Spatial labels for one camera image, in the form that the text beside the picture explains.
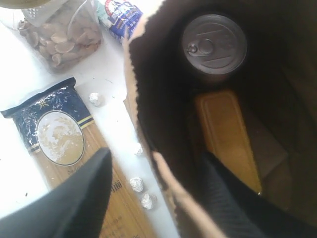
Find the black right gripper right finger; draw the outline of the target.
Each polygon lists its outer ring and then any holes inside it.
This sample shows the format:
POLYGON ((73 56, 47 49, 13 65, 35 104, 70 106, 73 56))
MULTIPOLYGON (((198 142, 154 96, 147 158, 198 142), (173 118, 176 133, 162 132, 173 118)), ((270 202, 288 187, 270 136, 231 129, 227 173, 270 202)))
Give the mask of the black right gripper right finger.
POLYGON ((248 188, 211 152, 201 156, 202 204, 229 238, 315 238, 317 229, 248 188))

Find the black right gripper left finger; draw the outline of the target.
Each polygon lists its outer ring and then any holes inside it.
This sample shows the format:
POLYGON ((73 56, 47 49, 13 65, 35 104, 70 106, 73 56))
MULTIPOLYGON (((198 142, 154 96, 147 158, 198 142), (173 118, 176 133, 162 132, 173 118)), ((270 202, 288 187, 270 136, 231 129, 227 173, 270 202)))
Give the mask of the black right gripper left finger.
POLYGON ((2 238, 97 238, 112 183, 112 157, 99 149, 45 196, 0 220, 2 238))

